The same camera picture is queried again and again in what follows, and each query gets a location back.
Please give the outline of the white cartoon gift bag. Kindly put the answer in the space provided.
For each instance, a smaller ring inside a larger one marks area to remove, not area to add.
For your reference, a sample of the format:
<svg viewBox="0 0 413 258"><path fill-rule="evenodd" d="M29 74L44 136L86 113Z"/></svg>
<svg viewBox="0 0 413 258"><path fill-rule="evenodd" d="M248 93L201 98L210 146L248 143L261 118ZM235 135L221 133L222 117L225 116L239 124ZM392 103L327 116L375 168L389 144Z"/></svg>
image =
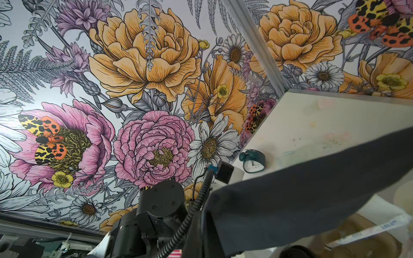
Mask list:
<svg viewBox="0 0 413 258"><path fill-rule="evenodd" d="M355 215L337 229L309 236L294 243L264 250L248 251L245 258L279 258L295 245L309 248L320 258L410 258L413 255L413 225L409 223L378 235L360 239L327 250L329 242L388 222L406 213L413 214L413 175L409 173L399 183L373 196Z"/></svg>

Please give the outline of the black napkin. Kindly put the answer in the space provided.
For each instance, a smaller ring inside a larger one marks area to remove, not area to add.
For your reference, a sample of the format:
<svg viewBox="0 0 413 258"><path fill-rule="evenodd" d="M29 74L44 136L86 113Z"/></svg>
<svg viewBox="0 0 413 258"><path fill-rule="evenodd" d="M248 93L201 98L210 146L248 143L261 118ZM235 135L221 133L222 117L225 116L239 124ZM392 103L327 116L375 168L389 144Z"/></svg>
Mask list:
<svg viewBox="0 0 413 258"><path fill-rule="evenodd" d="M333 230L413 168L408 128L212 192L185 258L229 258Z"/></svg>

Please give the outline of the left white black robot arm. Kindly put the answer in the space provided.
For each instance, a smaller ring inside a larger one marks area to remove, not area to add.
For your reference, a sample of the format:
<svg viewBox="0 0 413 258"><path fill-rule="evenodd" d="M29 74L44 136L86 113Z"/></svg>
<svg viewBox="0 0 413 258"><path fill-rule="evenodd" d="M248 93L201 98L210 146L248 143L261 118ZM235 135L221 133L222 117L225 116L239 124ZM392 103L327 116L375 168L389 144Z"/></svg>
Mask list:
<svg viewBox="0 0 413 258"><path fill-rule="evenodd" d="M123 215L88 258L152 258L183 224L189 211L181 184L162 181L143 190L138 207Z"/></svg>

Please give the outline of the white straw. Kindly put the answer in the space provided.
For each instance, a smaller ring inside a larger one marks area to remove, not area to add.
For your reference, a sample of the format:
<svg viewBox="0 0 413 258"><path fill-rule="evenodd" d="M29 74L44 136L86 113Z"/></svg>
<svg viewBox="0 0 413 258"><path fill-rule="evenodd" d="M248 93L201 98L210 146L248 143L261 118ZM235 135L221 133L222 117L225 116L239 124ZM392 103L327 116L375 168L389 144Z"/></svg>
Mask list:
<svg viewBox="0 0 413 258"><path fill-rule="evenodd" d="M367 228L365 230L362 230L360 232L348 235L346 237L343 237L341 239L335 240L333 242L330 242L328 244L326 244L324 246L324 248L326 250L332 250L338 246L343 246L343 245L347 245L374 235L378 235L380 233L386 232L386 231L390 231L393 229L398 229L399 227L403 227L408 225L412 220L412 216L408 215L408 214L401 214L398 215L396 217L394 217L393 219L391 219L390 221L377 225L377 226L373 226L370 228Z"/></svg>

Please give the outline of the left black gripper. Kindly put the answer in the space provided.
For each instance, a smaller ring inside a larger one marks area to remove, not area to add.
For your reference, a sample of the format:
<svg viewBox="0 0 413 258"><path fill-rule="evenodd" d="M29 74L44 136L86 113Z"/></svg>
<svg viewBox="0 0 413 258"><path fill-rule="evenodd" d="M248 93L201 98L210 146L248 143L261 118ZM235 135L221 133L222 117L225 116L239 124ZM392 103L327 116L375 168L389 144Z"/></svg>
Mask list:
<svg viewBox="0 0 413 258"><path fill-rule="evenodd" d="M167 258L183 245L200 199L187 207L183 187L162 181L144 190L136 209L109 233L108 258Z"/></svg>

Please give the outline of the black cup lid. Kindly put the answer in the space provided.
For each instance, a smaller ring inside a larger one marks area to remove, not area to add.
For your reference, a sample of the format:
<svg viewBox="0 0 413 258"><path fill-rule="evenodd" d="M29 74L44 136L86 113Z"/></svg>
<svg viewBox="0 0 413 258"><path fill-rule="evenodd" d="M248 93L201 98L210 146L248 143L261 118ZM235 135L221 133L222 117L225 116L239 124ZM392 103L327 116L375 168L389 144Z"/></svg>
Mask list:
<svg viewBox="0 0 413 258"><path fill-rule="evenodd" d="M318 256L307 247L295 245L285 248L279 254L279 258L318 258Z"/></svg>

